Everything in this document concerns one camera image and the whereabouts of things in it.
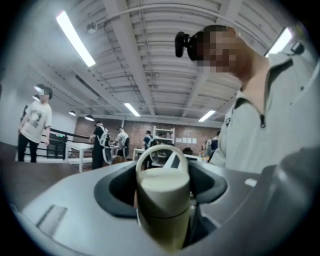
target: zipper pull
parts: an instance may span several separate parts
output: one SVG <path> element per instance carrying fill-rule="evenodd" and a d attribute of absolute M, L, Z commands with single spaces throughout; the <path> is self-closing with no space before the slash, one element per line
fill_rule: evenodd
<path fill-rule="evenodd" d="M 265 121 L 265 115 L 260 115 L 260 127 L 265 128 L 266 127 L 266 121 Z"/>

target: graphic print on t-shirt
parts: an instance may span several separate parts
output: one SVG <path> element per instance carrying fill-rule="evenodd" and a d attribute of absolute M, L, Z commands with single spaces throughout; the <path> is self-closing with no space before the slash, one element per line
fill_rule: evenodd
<path fill-rule="evenodd" d="M 32 109 L 30 112 L 29 124 L 34 128 L 37 128 L 39 125 L 39 121 L 42 118 L 43 113 L 37 109 Z"/>

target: security camera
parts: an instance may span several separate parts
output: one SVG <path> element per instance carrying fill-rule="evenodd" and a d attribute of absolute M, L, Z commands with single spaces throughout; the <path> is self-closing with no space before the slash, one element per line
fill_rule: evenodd
<path fill-rule="evenodd" d="M 97 29 L 98 29 L 98 25 L 95 22 L 91 22 L 86 26 L 86 30 L 89 34 L 93 34 L 94 32 L 97 31 Z"/>

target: thermos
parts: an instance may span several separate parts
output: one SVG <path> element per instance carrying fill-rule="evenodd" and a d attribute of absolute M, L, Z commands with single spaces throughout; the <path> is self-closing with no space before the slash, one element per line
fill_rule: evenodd
<path fill-rule="evenodd" d="M 158 150 L 175 152 L 181 168 L 141 171 L 144 159 Z M 135 170 L 140 225 L 166 251 L 181 249 L 190 217 L 190 177 L 186 157 L 174 146 L 155 145 L 142 153 Z"/>

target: white ceiling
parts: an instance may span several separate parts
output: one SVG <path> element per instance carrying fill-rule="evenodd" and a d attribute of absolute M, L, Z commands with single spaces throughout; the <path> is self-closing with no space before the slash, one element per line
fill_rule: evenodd
<path fill-rule="evenodd" d="M 108 19 L 141 6 L 146 9 Z M 62 10 L 95 60 L 93 67 L 86 67 L 59 27 L 56 16 Z M 29 20 L 28 75 L 51 86 L 78 114 L 194 125 L 215 110 L 201 125 L 220 127 L 240 83 L 228 74 L 198 69 L 187 53 L 177 58 L 177 32 L 193 35 L 208 25 L 231 25 L 225 17 L 263 55 L 290 25 L 281 13 L 268 0 L 42 1 Z M 98 23 L 93 34 L 87 32 L 91 22 Z M 133 117 L 124 103 L 141 117 Z"/>

